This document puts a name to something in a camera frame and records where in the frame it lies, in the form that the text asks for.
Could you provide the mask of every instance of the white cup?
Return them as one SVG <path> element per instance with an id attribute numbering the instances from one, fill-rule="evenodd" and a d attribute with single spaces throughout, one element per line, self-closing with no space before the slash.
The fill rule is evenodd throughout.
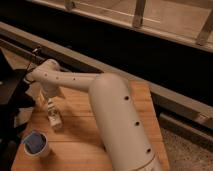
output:
<path id="1" fill-rule="evenodd" d="M 26 144 L 24 144 L 24 151 L 25 153 L 28 155 L 28 156 L 31 156 L 31 157 L 41 157 L 41 158 L 44 158 L 44 157 L 47 157 L 51 151 L 50 147 L 49 147 L 49 143 L 48 143 L 48 140 L 47 140 L 47 137 L 45 136 L 45 134 L 41 133 L 41 136 L 42 138 L 44 138 L 45 140 L 45 145 L 44 147 L 37 153 L 31 153 L 27 147 L 26 147 Z"/>

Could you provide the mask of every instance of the railing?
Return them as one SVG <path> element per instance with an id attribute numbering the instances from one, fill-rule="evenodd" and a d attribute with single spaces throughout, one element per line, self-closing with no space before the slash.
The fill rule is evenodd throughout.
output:
<path id="1" fill-rule="evenodd" d="M 29 1 L 213 52 L 213 0 Z"/>

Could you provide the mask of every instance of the cup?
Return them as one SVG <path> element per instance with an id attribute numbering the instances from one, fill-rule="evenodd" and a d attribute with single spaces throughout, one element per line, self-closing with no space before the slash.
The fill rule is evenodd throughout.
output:
<path id="1" fill-rule="evenodd" d="M 24 143 L 24 151 L 28 156 L 44 158 L 44 157 L 47 157 L 49 155 L 51 149 L 49 147 L 47 137 L 43 133 L 39 133 L 39 134 L 41 136 L 42 143 L 44 143 L 44 145 L 42 145 L 42 148 L 37 150 L 37 152 L 32 152 L 32 150 L 30 150 L 29 144 Z"/>

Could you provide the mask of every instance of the robot arm segment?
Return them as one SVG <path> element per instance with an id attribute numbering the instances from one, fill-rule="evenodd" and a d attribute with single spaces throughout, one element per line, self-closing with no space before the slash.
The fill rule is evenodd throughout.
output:
<path id="1" fill-rule="evenodd" d="M 110 73 L 75 74 L 59 71 L 48 60 L 33 71 L 35 80 L 50 97 L 59 85 L 89 93 L 90 104 L 115 171 L 161 171 L 131 99 L 129 86 Z"/>

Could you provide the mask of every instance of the wooden tabletop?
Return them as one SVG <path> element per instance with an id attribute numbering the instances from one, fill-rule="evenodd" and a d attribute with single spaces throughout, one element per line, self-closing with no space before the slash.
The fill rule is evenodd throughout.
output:
<path id="1" fill-rule="evenodd" d="M 155 149 L 162 167 L 169 170 L 168 158 L 153 108 L 149 87 L 144 82 L 131 82 L 132 98 L 141 121 Z M 61 89 L 66 99 L 54 98 L 61 111 L 63 129 L 54 132 L 50 127 L 45 107 L 33 111 L 24 134 L 38 130 L 47 135 L 52 152 L 47 158 L 29 157 L 23 144 L 18 148 L 12 171 L 110 171 L 111 162 L 104 150 L 88 94 L 72 89 Z"/>

